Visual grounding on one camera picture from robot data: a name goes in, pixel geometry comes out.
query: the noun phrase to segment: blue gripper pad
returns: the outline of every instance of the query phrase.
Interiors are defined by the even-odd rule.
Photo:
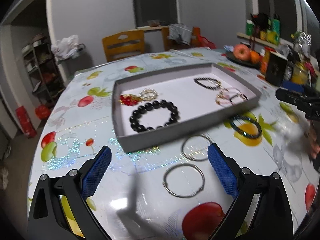
[[[110,148],[105,146],[105,148],[102,150],[103,151],[101,152],[100,156],[93,163],[90,170],[82,180],[81,196],[84,200],[95,193],[104,173],[111,162],[112,154]]]
[[[237,178],[219,153],[220,149],[216,144],[212,144],[208,148],[208,159],[216,172],[224,191],[236,199],[239,190],[237,186]]]

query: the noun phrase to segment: wooden chair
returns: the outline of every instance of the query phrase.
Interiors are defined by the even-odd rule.
[[[114,61],[134,55],[144,53],[144,31],[133,30],[122,33],[117,33],[102,39],[104,53],[107,61]],[[116,57],[119,54],[126,54],[122,57]]]
[[[173,40],[169,40],[169,27],[163,27],[161,29],[162,33],[162,39],[163,39],[163,45],[164,50],[168,51],[169,49],[188,49],[188,48],[195,48],[200,47],[200,42],[198,41],[198,35],[200,36],[200,28],[199,27],[193,27],[192,36],[191,36],[191,42],[190,46],[187,45],[179,45]]]

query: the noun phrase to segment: floor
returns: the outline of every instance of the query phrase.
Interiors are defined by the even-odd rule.
[[[12,225],[27,238],[27,189],[33,156],[36,151],[42,128],[34,138],[18,135],[12,141],[10,155],[4,159],[9,171],[9,184],[6,190],[0,190],[0,206]]]

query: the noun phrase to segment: red bag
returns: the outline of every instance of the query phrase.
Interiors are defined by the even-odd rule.
[[[37,135],[37,131],[33,127],[30,118],[28,116],[28,113],[24,106],[20,106],[16,109],[16,114],[19,119],[20,125],[22,127],[22,130],[25,135],[27,135],[29,138],[33,138]]]
[[[46,119],[50,115],[50,110],[45,105],[40,105],[36,108],[36,116],[38,116],[39,119]]]
[[[216,49],[217,48],[216,45],[213,42],[208,41],[207,38],[202,37],[200,35],[198,35],[197,37],[198,37],[198,41],[201,44],[201,47],[209,47],[210,49]]]

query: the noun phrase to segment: jewelry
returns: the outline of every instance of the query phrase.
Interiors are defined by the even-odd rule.
[[[132,95],[132,94],[120,95],[120,100],[119,100],[119,102],[122,105],[126,105],[126,106],[135,106],[141,101],[142,99],[140,97],[137,97],[136,95]]]
[[[223,88],[220,93],[216,97],[216,104],[217,105],[235,105],[235,103],[232,102],[234,98],[240,97],[242,101],[247,101],[248,98],[241,93],[241,91],[237,88]]]
[[[178,122],[179,111],[178,108],[172,102],[161,100],[161,102],[159,103],[158,101],[153,101],[152,103],[146,103],[144,106],[139,106],[137,110],[134,110],[132,112],[132,116],[129,118],[131,128],[138,133],[147,130],[154,130],[153,127],[145,128],[144,125],[140,125],[138,119],[141,117],[142,114],[145,114],[148,111],[152,111],[153,109],[159,109],[160,107],[168,108],[168,110],[171,112],[170,119],[168,122],[164,124],[164,126],[169,126],[173,123]]]
[[[237,127],[234,124],[235,120],[245,120],[245,121],[248,121],[248,122],[254,124],[258,129],[258,133],[257,134],[248,134],[247,132],[241,130],[239,127]],[[236,132],[240,133],[243,137],[246,137],[248,139],[258,139],[262,134],[262,129],[261,129],[260,124],[257,121],[255,121],[254,119],[252,119],[250,117],[247,117],[247,116],[243,116],[243,115],[235,115],[235,116],[233,116],[230,119],[230,125],[233,128],[233,130],[235,130]]]
[[[206,85],[202,84],[201,82],[199,82],[199,80],[207,80],[210,83],[216,84],[216,86],[215,87],[206,86]],[[211,90],[217,90],[217,89],[221,88],[221,82],[217,79],[214,79],[214,78],[195,78],[194,82],[204,88],[211,89]]]
[[[191,161],[202,162],[202,161],[207,160],[208,157],[206,157],[206,158],[204,158],[204,159],[196,159],[196,158],[193,158],[193,157],[191,157],[191,156],[186,155],[185,152],[184,152],[184,146],[185,146],[186,142],[187,142],[189,139],[191,139],[192,137],[196,137],[196,136],[198,136],[198,137],[203,137],[203,138],[205,138],[205,139],[210,143],[209,145],[212,144],[212,141],[210,140],[210,138],[207,137],[207,136],[205,136],[205,135],[203,135],[203,134],[193,135],[193,136],[190,136],[189,138],[187,138],[187,139],[184,141],[184,143],[183,143],[182,146],[181,146],[181,153],[182,153],[183,156],[185,156],[187,159],[189,159],[189,160],[191,160]]]
[[[171,190],[168,189],[168,183],[167,183],[167,176],[168,174],[178,168],[178,167],[181,167],[181,166],[189,166],[191,168],[194,168],[196,171],[198,171],[202,177],[202,186],[194,193],[192,193],[191,195],[188,195],[188,196],[182,196],[182,195],[177,195],[175,193],[173,193]],[[169,169],[167,169],[167,171],[164,173],[164,176],[163,176],[163,182],[162,182],[162,185],[164,186],[164,188],[172,195],[172,196],[175,196],[175,197],[179,197],[179,198],[191,198],[191,197],[194,197],[195,195],[197,195],[199,192],[203,191],[204,190],[204,183],[205,183],[205,179],[204,179],[204,175],[202,173],[202,171],[197,167],[195,166],[194,164],[191,164],[191,163],[180,163],[180,164],[177,164],[175,166],[172,166],[170,167]]]
[[[145,88],[139,93],[139,96],[143,101],[151,101],[157,98],[158,93],[154,89]]]

